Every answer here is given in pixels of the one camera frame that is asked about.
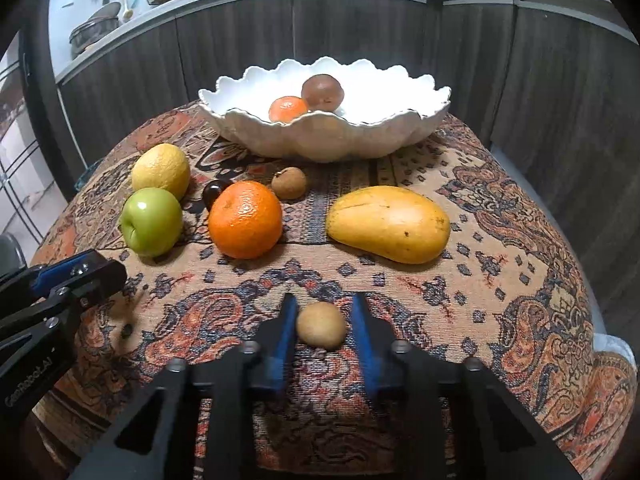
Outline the dark purple plum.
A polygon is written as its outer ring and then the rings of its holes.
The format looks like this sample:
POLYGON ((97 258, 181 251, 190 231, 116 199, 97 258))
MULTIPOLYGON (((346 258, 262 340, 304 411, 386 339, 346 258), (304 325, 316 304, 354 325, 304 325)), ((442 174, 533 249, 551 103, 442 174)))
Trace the dark purple plum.
POLYGON ((207 210, 211 210, 215 200, 224 192, 231 182, 228 180, 211 180, 203 188, 202 202, 207 210))

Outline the small tan round fruit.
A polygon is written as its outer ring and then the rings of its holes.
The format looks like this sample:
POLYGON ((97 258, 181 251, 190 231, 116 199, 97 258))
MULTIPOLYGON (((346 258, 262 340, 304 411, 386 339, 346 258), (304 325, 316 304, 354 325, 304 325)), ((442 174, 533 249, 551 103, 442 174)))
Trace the small tan round fruit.
POLYGON ((298 338, 304 344, 324 350, 334 350, 345 340, 346 318, 334 304, 316 302, 299 312, 296 320, 298 338))

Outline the green apple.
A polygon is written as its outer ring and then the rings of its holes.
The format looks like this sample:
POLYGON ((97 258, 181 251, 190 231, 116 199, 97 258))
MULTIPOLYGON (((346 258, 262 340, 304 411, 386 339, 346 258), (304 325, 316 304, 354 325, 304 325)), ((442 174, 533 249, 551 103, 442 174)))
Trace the green apple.
POLYGON ((178 200, 162 188, 133 192, 119 217, 119 229, 127 247, 143 258, 169 252, 180 237, 182 225, 178 200))

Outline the yellow lemon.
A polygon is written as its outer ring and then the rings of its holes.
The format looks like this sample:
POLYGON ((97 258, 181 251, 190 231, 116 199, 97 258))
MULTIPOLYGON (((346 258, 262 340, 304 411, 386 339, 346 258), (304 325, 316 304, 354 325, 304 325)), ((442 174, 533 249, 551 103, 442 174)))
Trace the yellow lemon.
POLYGON ((177 200, 186 195, 191 179, 189 159, 174 144, 161 143, 146 151, 131 170, 135 191, 142 188, 162 188, 177 200))

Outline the large orange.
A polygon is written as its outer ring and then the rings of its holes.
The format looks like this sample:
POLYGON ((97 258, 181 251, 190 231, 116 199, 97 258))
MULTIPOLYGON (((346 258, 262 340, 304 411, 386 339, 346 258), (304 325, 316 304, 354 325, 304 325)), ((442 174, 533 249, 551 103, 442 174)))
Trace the large orange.
POLYGON ((259 182, 233 183, 213 201, 208 230, 222 254, 256 259, 269 252, 282 236, 280 200, 259 182))

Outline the patterned woven tablecloth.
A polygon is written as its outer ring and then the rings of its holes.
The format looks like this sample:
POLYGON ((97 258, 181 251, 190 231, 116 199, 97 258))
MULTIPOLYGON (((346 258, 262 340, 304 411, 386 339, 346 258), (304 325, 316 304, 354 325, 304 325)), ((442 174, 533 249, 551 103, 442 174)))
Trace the patterned woven tablecloth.
POLYGON ((225 141, 198 106, 178 107, 120 141, 52 226, 35 263, 94 248, 128 274, 120 294, 84 315, 76 365, 32 413, 64 470, 169 359, 218 358, 276 315, 285 294, 348 312, 361 290, 399 337, 439 359, 482 360, 584 478, 603 476, 631 418, 636 369, 593 347, 586 282, 570 246, 463 122, 448 117, 427 140, 390 157, 307 166, 309 191, 284 206, 280 244, 254 261, 224 256, 208 235, 203 186, 221 178, 269 182, 280 168, 225 141), (134 163, 165 142, 191 164, 184 234, 169 255, 144 262, 126 247, 118 218, 134 163), (326 237, 333 201, 377 184, 408 188, 446 211, 451 234, 437 261, 401 266, 326 237))

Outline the yellow mango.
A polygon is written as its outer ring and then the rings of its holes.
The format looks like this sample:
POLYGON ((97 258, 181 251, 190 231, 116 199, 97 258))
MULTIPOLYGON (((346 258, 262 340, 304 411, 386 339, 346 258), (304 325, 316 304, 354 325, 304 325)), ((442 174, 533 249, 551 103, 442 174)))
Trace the yellow mango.
POLYGON ((432 200, 406 188, 368 186, 335 201, 326 235, 398 263, 425 264, 446 248, 450 220, 432 200))

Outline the small brown kiwi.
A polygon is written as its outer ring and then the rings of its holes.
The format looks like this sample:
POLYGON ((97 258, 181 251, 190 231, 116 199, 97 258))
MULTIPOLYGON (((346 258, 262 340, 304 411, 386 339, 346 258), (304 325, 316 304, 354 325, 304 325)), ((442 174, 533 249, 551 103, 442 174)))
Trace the small brown kiwi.
POLYGON ((298 200, 307 191, 306 174, 297 167, 286 167, 272 177, 271 188, 280 200, 298 200))

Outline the small tangerine in bowl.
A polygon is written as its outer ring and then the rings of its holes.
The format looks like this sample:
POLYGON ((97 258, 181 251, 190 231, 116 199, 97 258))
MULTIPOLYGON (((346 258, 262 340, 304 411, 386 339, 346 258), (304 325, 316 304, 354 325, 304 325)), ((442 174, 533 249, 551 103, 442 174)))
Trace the small tangerine in bowl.
POLYGON ((290 124, 309 112, 307 103, 298 96, 281 96, 275 99, 268 110, 270 122, 290 124))

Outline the dark pot with lid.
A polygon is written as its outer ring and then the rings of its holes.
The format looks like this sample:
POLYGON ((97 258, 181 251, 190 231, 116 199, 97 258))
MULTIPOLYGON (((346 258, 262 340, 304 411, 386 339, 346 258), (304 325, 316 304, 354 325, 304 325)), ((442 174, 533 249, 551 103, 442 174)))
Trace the dark pot with lid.
POLYGON ((119 28, 119 12, 122 5, 113 1, 102 6, 87 21, 75 27, 70 33, 70 55, 78 58, 89 46, 119 28))

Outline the white scalloped ceramic bowl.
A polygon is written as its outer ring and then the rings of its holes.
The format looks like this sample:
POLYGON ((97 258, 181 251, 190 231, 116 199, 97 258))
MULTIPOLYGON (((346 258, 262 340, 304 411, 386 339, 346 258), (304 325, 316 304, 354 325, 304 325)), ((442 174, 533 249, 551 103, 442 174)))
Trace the white scalloped ceramic bowl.
POLYGON ((426 140, 444 120, 451 89, 434 77, 413 78, 404 66, 382 70, 366 58, 342 64, 322 56, 311 64, 292 58, 267 70, 250 66, 243 76, 221 76, 201 89, 198 105, 224 140, 270 158, 341 162, 380 158, 426 140), (305 80, 329 75, 345 96, 334 112, 310 110, 290 122, 269 118, 271 104, 299 96, 305 80))

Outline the brown passion fruit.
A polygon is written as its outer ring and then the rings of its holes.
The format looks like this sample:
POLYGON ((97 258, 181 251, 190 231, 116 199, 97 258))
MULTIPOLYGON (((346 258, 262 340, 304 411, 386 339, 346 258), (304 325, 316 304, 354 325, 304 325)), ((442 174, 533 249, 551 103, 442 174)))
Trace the brown passion fruit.
POLYGON ((331 75, 318 74, 308 78, 302 87, 302 99, 310 110, 335 112, 344 100, 341 84, 331 75))

